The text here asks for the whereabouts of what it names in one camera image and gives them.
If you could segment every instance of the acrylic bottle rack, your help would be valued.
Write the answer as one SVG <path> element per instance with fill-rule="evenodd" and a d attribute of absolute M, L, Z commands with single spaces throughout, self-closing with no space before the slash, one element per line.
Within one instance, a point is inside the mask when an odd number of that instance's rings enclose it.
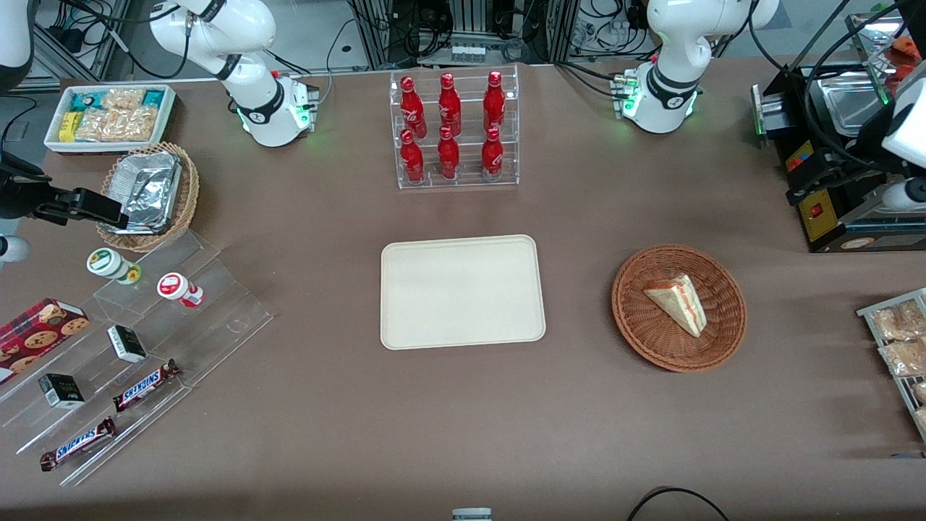
<path fill-rule="evenodd" d="M 47 473 L 62 486 L 81 483 L 271 320 L 218 255 L 214 247 L 189 230 L 160 245 L 138 260 L 142 280 L 132 286 L 112 281 L 99 289 L 81 305 L 90 325 L 0 388 L 3 434 L 19 446 L 17 454 L 35 461 L 35 472 L 41 472 L 43 453 L 112 416 L 116 437 L 94 444 Z M 182 273 L 202 287 L 203 303 L 186 308 L 161 298 L 156 284 L 169 272 Z M 117 358 L 106 333 L 113 324 L 138 334 L 147 351 L 143 363 Z M 126 411 L 116 413 L 112 398 L 171 358 L 181 373 Z M 49 407 L 37 382 L 45 373 L 72 375 L 85 403 L 72 411 Z"/>
<path fill-rule="evenodd" d="M 485 143 L 485 129 L 482 124 L 482 99 L 488 86 L 489 71 L 502 73 L 502 90 L 505 91 L 505 123 L 499 141 L 505 150 L 502 156 L 502 173 L 497 181 L 486 182 L 482 179 L 482 144 Z M 519 78 L 514 66 L 495 68 L 460 68 L 452 69 L 454 83 L 460 94 L 463 112 L 463 132 L 457 136 L 460 149 L 460 172 L 456 180 L 449 181 L 440 173 L 440 161 L 437 156 L 437 144 L 440 142 L 441 117 L 437 100 L 441 96 L 441 74 L 444 70 L 403 70 L 393 72 L 390 76 L 389 109 L 393 123 L 393 147 L 395 149 L 395 171 L 399 188 L 453 188 L 458 186 L 491 187 L 518 184 L 520 180 L 519 156 Z M 425 180 L 422 184 L 412 184 L 405 175 L 399 149 L 402 142 L 399 133 L 405 127 L 402 119 L 402 89 L 399 80 L 411 76 L 415 80 L 415 90 L 424 103 L 424 120 L 428 125 L 428 134 L 418 140 L 418 146 L 424 154 Z"/>

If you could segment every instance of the table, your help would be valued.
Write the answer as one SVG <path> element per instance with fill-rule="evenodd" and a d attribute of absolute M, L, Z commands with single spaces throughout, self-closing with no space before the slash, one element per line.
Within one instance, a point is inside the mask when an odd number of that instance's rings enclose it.
<path fill-rule="evenodd" d="M 716 60 L 668 135 L 615 121 L 553 67 L 520 73 L 521 185 L 440 194 L 395 186 L 387 74 L 335 78 L 318 131 L 279 149 L 242 132 L 218 83 L 175 83 L 170 139 L 202 179 L 193 228 L 277 318 L 77 488 L 0 432 L 3 519 L 424 521 L 485 505 L 502 521 L 612 520 L 660 485 L 731 518 L 922 516 L 923 461 L 888 459 L 921 445 L 854 310 L 926 286 L 926 253 L 806 253 L 752 130 L 749 86 L 774 70 Z M 98 187 L 112 161 L 49 154 L 44 169 Z M 102 285 L 83 267 L 92 225 L 20 231 L 34 251 L 0 272 L 0 320 Z M 537 242 L 543 339 L 380 344 L 383 247 L 506 234 Z M 611 317 L 620 264 L 666 242 L 711 254 L 745 295 L 745 343 L 717 370 L 662 371 Z M 685 498 L 650 508 L 710 518 Z"/>

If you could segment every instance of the coca-cola bottle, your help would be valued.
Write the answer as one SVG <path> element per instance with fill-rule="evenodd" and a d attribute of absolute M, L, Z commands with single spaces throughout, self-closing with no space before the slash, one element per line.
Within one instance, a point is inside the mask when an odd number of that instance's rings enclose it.
<path fill-rule="evenodd" d="M 502 176 L 502 154 L 505 150 L 498 141 L 498 134 L 498 127 L 490 128 L 482 144 L 482 179 L 489 183 L 498 181 Z"/>
<path fill-rule="evenodd" d="M 402 156 L 402 165 L 405 167 L 408 182 L 422 184 L 424 183 L 424 156 L 421 155 L 421 148 L 415 143 L 415 135 L 409 129 L 402 129 L 399 135 L 402 138 L 399 155 Z"/>
<path fill-rule="evenodd" d="M 437 100 L 441 110 L 441 124 L 450 125 L 454 135 L 463 132 L 463 113 L 460 107 L 460 94 L 454 87 L 454 75 L 445 72 L 441 74 L 441 97 Z"/>
<path fill-rule="evenodd" d="M 402 119 L 415 137 L 424 139 L 428 135 L 428 124 L 424 122 L 424 104 L 415 92 L 415 82 L 410 76 L 404 76 L 399 84 L 402 86 Z"/>
<path fill-rule="evenodd" d="M 454 139 L 450 125 L 441 127 L 441 142 L 437 144 L 437 155 L 441 158 L 441 175 L 447 180 L 455 180 L 460 170 L 460 147 Z"/>
<path fill-rule="evenodd" d="M 486 132 L 492 127 L 502 127 L 505 122 L 505 92 L 502 91 L 502 73 L 497 70 L 489 72 L 489 88 L 482 99 L 482 110 L 482 126 Z"/>

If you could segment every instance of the wicker basket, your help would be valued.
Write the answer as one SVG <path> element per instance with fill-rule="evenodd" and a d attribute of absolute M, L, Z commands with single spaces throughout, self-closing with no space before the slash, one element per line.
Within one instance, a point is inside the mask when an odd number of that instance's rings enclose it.
<path fill-rule="evenodd" d="M 701 337 L 685 332 L 644 292 L 646 284 L 687 273 L 707 317 Z M 643 249 L 620 267 L 611 288 L 620 332 L 644 358 L 680 373 L 713 369 L 730 359 L 746 331 L 746 306 L 730 272 L 704 252 L 667 244 Z"/>
<path fill-rule="evenodd" d="M 162 235 L 116 235 L 104 230 L 99 224 L 96 226 L 97 233 L 103 237 L 113 248 L 127 249 L 145 253 L 151 251 L 155 246 L 167 241 L 178 232 L 183 231 L 190 225 L 193 220 L 193 214 L 196 212 L 196 198 L 199 196 L 199 174 L 196 172 L 196 165 L 190 160 L 190 156 L 179 146 L 172 143 L 158 143 L 153 146 L 146 146 L 129 152 L 129 155 L 136 154 L 153 154 L 155 152 L 171 152 L 176 154 L 183 161 L 183 171 L 181 173 L 180 187 L 177 189 L 177 200 L 174 203 L 173 223 L 168 231 Z M 109 175 L 103 181 L 103 194 L 109 192 L 109 184 L 113 179 L 113 172 L 116 171 L 116 164 L 109 169 Z"/>

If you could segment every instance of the snickers bar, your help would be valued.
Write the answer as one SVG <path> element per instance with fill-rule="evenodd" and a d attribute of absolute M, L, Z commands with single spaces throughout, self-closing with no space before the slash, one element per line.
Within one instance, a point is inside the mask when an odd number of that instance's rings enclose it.
<path fill-rule="evenodd" d="M 107 437 L 114 438 L 115 436 L 116 424 L 113 423 L 111 417 L 107 416 L 106 419 L 103 420 L 103 423 L 88 430 L 75 439 L 72 439 L 67 445 L 58 447 L 57 451 L 49 451 L 42 454 L 42 460 L 39 461 L 39 465 L 42 466 L 42 472 L 48 472 L 54 469 L 58 465 L 64 463 L 69 457 L 80 451 L 86 451 L 91 445 L 94 445 L 101 439 Z"/>
<path fill-rule="evenodd" d="M 180 368 L 177 367 L 177 364 L 171 358 L 167 363 L 161 365 L 157 368 L 157 371 L 154 371 L 152 374 L 148 375 L 144 380 L 131 386 L 124 393 L 113 398 L 113 402 L 116 403 L 116 412 L 121 413 L 129 408 L 130 405 L 135 403 L 138 400 L 141 400 L 148 395 L 151 391 L 161 387 L 164 382 L 167 382 L 171 376 L 180 372 Z"/>

